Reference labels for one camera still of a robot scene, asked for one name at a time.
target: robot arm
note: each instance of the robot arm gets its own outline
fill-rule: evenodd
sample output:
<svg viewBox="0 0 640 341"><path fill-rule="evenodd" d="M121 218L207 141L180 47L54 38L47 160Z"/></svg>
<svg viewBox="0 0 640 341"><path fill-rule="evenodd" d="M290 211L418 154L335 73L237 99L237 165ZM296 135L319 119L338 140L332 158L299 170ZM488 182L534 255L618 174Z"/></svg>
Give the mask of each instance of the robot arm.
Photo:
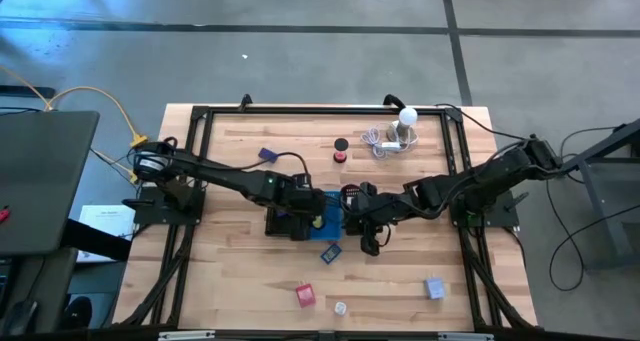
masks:
<svg viewBox="0 0 640 341"><path fill-rule="evenodd" d="M133 171L143 182L154 182L177 209L184 207L191 188L178 182L180 176L238 191L247 200L294 215L321 215L325 206L322 190L309 187L307 174L288 176L278 172L234 168L176 149L175 144L150 142L137 148Z"/></svg>
<svg viewBox="0 0 640 341"><path fill-rule="evenodd" d="M494 154L487 162L456 175L425 177L403 185L404 192L377 193L368 182L345 209L348 235L362 235L363 252L377 256L375 239L383 226L413 217L435 219L452 203L480 214L496 198L524 180L546 180L560 173L561 160L546 141L529 139Z"/></svg>

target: white cable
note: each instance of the white cable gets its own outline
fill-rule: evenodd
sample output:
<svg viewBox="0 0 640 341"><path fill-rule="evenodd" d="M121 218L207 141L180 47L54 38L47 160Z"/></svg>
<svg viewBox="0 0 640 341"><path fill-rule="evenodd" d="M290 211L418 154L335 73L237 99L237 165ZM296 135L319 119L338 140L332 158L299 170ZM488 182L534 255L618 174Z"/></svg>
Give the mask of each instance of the white cable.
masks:
<svg viewBox="0 0 640 341"><path fill-rule="evenodd" d="M380 125L385 125L386 127L393 126L393 124L391 123L376 124L375 126L369 128L367 132L363 133L362 136L360 136L360 139L367 145L371 146L371 151L373 152L373 156L375 156L377 159L383 160L387 158L387 156L389 155L389 151L384 149L382 147L382 143L380 142L380 130L378 129ZM402 144L403 142L400 140L400 136L398 135L398 130L396 130L395 127L393 128L393 132L396 134L396 140L400 141L400 144ZM418 134L416 134L415 132L413 132L413 134L415 135L415 138L413 140L410 140L409 142L405 142L405 147L403 149L400 149L394 152L400 153L400 152L407 151L411 147L411 145L418 142Z"/></svg>

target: desk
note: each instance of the desk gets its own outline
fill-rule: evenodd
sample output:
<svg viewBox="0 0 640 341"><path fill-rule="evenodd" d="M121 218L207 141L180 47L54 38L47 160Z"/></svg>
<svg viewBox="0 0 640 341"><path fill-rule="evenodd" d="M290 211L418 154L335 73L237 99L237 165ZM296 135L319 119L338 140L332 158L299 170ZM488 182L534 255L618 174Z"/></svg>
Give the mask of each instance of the desk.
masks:
<svg viewBox="0 0 640 341"><path fill-rule="evenodd" d="M179 145L185 144L192 106L167 105L161 139L174 136ZM464 110L490 126L486 108ZM218 115L207 157L228 165L246 165L257 160L262 147L295 151L306 159L314 186L324 190L366 180L379 191L401 192L404 182L447 173L440 123L429 117L419 118L415 129L420 140L411 152L384 161L373 158L360 135L376 123L394 119L397 117ZM484 162L496 149L493 135L467 121L465 129L472 163ZM198 132L196 140L201 139L202 130ZM338 137L350 143L344 164L332 160ZM194 150L199 147L196 142ZM295 158L283 157L265 167L288 174L302 172ZM204 216L193 240L180 328L472 330L460 244L448 212L438 220L412 219L392 228L391 242L378 257L360 251L359 237L345 237L339 243L343 253L331 265L320 259L328 247L324 242L265 237L264 214L264 208L239 194L208 186ZM152 226L134 240L115 321L129 316L157 279L166 233L166 227ZM487 242L497 284L523 317L535 324L518 245L501 229L488 229ZM429 277L443 278L445 299L426 298L423 282ZM303 282L313 285L317 303L300 309L294 289ZM489 320L486 294L480 281L478 285L483 314ZM171 287L167 295L173 295ZM333 313L338 301L347 304L344 317ZM167 297L165 316L170 302Z"/></svg>

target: white paper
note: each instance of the white paper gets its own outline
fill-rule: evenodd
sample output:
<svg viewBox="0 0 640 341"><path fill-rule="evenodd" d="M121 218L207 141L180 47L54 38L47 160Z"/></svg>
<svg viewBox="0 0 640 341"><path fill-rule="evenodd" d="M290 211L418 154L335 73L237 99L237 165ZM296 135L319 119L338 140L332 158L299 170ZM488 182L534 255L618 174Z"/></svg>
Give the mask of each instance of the white paper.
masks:
<svg viewBox="0 0 640 341"><path fill-rule="evenodd" d="M78 222L108 234L131 240L133 237L133 217L135 211L124 205L85 205L82 206ZM78 252L79 263L112 262L109 257L99 256L85 251Z"/></svg>

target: wooden tabletop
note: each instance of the wooden tabletop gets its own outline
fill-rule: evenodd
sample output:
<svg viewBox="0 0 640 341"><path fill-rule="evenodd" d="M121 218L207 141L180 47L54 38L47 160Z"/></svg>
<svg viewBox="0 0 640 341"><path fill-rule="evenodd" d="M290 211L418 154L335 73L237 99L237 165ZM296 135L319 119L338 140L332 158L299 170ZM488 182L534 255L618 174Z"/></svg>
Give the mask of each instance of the wooden tabletop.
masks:
<svg viewBox="0 0 640 341"><path fill-rule="evenodd" d="M174 136L184 146L192 106L167 105L160 139ZM491 126L486 108L466 107L464 111ZM323 190L369 181L379 192L401 192L405 182L446 174L440 124L428 116L418 119L415 130L420 139L411 151L387 160L373 157L360 135L371 126L394 119L218 115L208 158L241 166L257 161L262 147L274 152L294 151L305 158L314 187ZM493 135L468 120L465 129L472 163L484 162L496 150ZM338 137L349 141L348 160L343 164L332 159ZM289 157L264 168L286 174L302 172L300 161ZM460 244L448 212L437 220L411 219L392 227L391 241L378 257L360 251L359 237L345 236L339 242L343 252L331 265L320 259L328 247L326 242L266 237L264 215L264 208L238 193L208 186L203 220L191 251L181 328L472 330ZM115 321L129 316L156 281L166 233L167 227L152 226L134 240ZM488 229L487 242L497 284L522 316L536 324L518 245L502 229ZM444 299L427 299L424 281L431 277L443 279ZM313 286L316 304L301 309L294 290L303 283ZM486 294L479 280L478 285L483 314L489 322ZM170 285L168 295L173 295L172 290ZM165 302L165 317L170 301L171 296ZM344 317L333 312L338 301L347 305Z"/></svg>

